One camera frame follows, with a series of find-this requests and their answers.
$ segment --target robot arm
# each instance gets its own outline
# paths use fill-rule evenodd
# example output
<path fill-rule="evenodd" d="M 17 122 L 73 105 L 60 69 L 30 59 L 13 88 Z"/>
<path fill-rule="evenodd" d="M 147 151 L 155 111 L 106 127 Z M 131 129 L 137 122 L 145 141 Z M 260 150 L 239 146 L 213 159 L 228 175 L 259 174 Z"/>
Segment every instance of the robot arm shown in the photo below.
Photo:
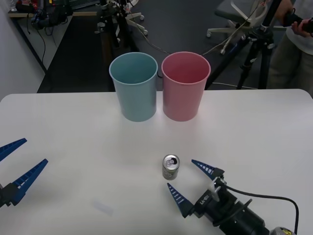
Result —
<path fill-rule="evenodd" d="M 226 186 L 223 170 L 195 160 L 192 160 L 192 163 L 201 169 L 212 182 L 209 185 L 208 190 L 200 197 L 195 205 L 181 195 L 172 185 L 167 184 L 170 193 L 184 218 L 192 214 L 195 214 L 198 218 L 205 215 L 213 223 L 214 227 L 219 227 L 226 235 L 295 234 L 286 228 L 280 227 L 269 231 L 265 227 L 264 220 L 248 208 L 252 199 L 243 204 L 227 190 L 228 188 L 232 190 L 232 188 Z"/>
<path fill-rule="evenodd" d="M 0 161 L 2 161 L 14 150 L 16 150 L 18 147 L 20 147 L 22 144 L 26 142 L 27 142 L 26 139 L 21 139 L 1 147 Z M 44 169 L 47 163 L 48 160 L 44 159 L 14 182 L 9 183 L 5 187 L 2 187 L 0 185 L 0 207 L 2 207 L 5 204 L 7 206 L 11 204 L 16 206 L 25 196 L 27 190 L 34 183 L 35 179 L 38 177 L 38 175 L 41 173 L 41 171 Z"/>

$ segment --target metal stand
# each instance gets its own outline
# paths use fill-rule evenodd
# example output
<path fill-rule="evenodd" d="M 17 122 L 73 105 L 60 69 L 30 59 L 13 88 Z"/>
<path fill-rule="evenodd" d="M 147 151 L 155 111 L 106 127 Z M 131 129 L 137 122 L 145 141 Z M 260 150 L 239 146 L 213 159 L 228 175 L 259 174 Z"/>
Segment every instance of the metal stand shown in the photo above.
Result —
<path fill-rule="evenodd" d="M 125 19 L 125 17 L 127 16 L 125 10 L 121 7 L 113 7 L 110 1 L 106 2 L 105 0 L 101 0 L 98 7 L 101 10 L 99 10 L 97 13 L 97 16 L 99 16 L 99 23 L 97 24 L 98 30 L 95 33 L 100 34 L 101 36 L 103 62 L 105 64 L 105 67 L 107 68 L 108 77 L 110 77 L 109 66 L 115 58 L 113 50 L 114 48 L 119 48 L 120 43 L 122 43 L 123 47 L 130 47 L 132 52 L 137 52 L 139 51 L 139 49 L 128 29 L 128 25 Z M 115 34 L 113 17 L 116 19 L 120 28 L 122 42 L 118 40 Z M 112 78 L 109 80 L 109 91 L 115 92 Z"/>
<path fill-rule="evenodd" d="M 259 89 L 266 89 L 268 82 L 268 69 L 270 63 L 270 57 L 272 50 L 274 48 L 273 32 L 270 29 L 270 23 L 275 15 L 275 12 L 280 4 L 281 0 L 275 0 L 270 6 L 268 13 L 263 21 L 263 23 L 247 33 L 245 33 L 235 47 L 228 53 L 228 55 L 223 59 L 221 64 L 214 70 L 214 72 L 209 76 L 205 90 L 217 79 L 217 77 L 224 71 L 228 64 L 238 55 L 238 53 L 249 43 L 252 42 L 252 46 L 248 53 L 248 56 L 241 66 L 243 72 L 241 73 L 240 81 L 238 83 L 237 89 L 241 89 L 246 78 L 249 75 L 251 67 L 254 61 L 257 59 L 258 53 L 262 52 L 261 61 L 261 71 L 259 78 Z"/>
<path fill-rule="evenodd" d="M 38 54 L 36 53 L 34 47 L 32 46 L 32 44 L 30 43 L 29 39 L 27 38 L 27 36 L 25 35 L 24 31 L 22 30 L 20 24 L 18 23 L 18 20 L 16 18 L 11 18 L 15 28 L 18 30 L 19 34 L 22 36 L 23 40 L 26 42 L 28 48 L 30 49 L 31 53 L 33 54 L 33 56 L 35 57 L 35 59 L 37 60 L 37 62 L 39 63 L 40 67 L 43 69 L 45 76 L 47 77 L 47 80 L 50 83 L 50 89 L 48 92 L 52 91 L 52 80 L 51 77 L 48 73 L 48 70 L 45 68 L 45 65 L 43 64 L 43 62 L 41 61 L 40 57 L 38 56 Z"/>

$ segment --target tripod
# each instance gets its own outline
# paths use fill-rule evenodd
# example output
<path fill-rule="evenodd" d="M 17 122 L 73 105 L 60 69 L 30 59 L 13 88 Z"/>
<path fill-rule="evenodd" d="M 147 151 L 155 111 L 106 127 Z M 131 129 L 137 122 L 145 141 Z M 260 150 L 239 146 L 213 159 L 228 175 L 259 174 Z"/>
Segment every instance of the tripod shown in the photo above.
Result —
<path fill-rule="evenodd" d="M 113 3 L 108 0 L 100 0 L 100 5 L 98 6 L 100 10 L 97 12 L 99 17 L 99 22 L 97 24 L 96 34 L 101 36 L 101 46 L 102 46 L 102 57 L 106 68 L 109 79 L 109 91 L 115 92 L 115 87 L 113 80 L 109 74 L 109 66 L 113 59 L 116 57 L 114 54 L 114 48 L 120 48 L 120 43 L 123 47 L 130 47 L 132 52 L 139 51 L 136 43 L 134 42 L 130 31 L 128 29 L 128 24 L 125 17 L 127 16 L 126 11 L 122 6 L 127 5 L 126 0 L 121 0 L 120 7 L 113 5 Z M 116 19 L 117 24 L 120 28 L 121 40 L 120 42 L 115 34 L 115 28 L 113 24 L 113 17 Z"/>
<path fill-rule="evenodd" d="M 237 90 L 240 90 L 249 75 L 251 67 L 254 61 L 257 59 L 259 52 L 262 52 L 261 70 L 259 77 L 259 89 L 266 89 L 268 82 L 268 70 L 270 57 L 272 50 L 274 48 L 273 32 L 270 29 L 270 23 L 275 15 L 275 12 L 280 4 L 281 0 L 274 0 L 271 4 L 267 15 L 265 16 L 262 24 L 252 29 L 251 31 L 245 33 L 235 47 L 228 53 L 228 55 L 223 59 L 220 65 L 213 71 L 209 76 L 205 90 L 217 79 L 217 77 L 223 72 L 223 70 L 228 66 L 228 64 L 239 54 L 239 52 L 249 43 L 252 42 L 252 46 L 246 57 L 244 64 L 241 66 L 242 73 L 237 86 Z"/>

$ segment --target person's hand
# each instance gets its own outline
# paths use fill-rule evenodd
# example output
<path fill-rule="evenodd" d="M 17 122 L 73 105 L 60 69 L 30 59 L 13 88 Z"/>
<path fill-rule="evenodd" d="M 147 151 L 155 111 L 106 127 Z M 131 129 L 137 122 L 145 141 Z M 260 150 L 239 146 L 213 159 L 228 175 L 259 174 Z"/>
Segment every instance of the person's hand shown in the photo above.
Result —
<path fill-rule="evenodd" d="M 279 4 L 279 7 L 275 13 L 275 17 L 280 21 L 280 23 L 284 23 L 284 17 L 288 12 L 293 10 L 293 5 L 290 0 L 282 0 Z"/>
<path fill-rule="evenodd" d="M 296 35 L 300 35 L 304 38 L 307 38 L 307 37 L 311 37 L 311 34 L 306 32 L 306 31 L 303 31 L 302 30 L 302 27 L 303 27 L 303 24 L 307 24 L 311 19 L 307 19 L 307 20 L 303 20 L 300 25 L 298 25 L 297 22 L 294 22 L 292 25 L 291 25 L 291 28 L 293 30 L 293 32 L 296 34 Z"/>

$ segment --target desk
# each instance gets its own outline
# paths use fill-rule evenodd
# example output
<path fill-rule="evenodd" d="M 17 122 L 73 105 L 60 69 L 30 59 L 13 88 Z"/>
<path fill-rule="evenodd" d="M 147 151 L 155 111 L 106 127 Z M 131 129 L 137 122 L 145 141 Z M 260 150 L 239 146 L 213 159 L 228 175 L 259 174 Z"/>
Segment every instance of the desk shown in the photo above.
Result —
<path fill-rule="evenodd" d="M 1 162 L 2 185 L 49 160 L 23 200 L 0 209 L 2 235 L 222 235 L 205 217 L 180 215 L 161 172 L 169 153 L 181 161 L 170 183 L 192 203 L 208 183 L 196 159 L 224 169 L 231 187 L 292 198 L 298 234 L 311 233 L 313 101 L 304 91 L 205 91 L 188 122 L 165 116 L 161 92 L 145 122 L 126 120 L 115 93 L 14 94 L 0 102 L 0 120 L 1 145 L 28 140 Z M 291 203 L 254 198 L 249 207 L 267 228 L 293 230 Z"/>

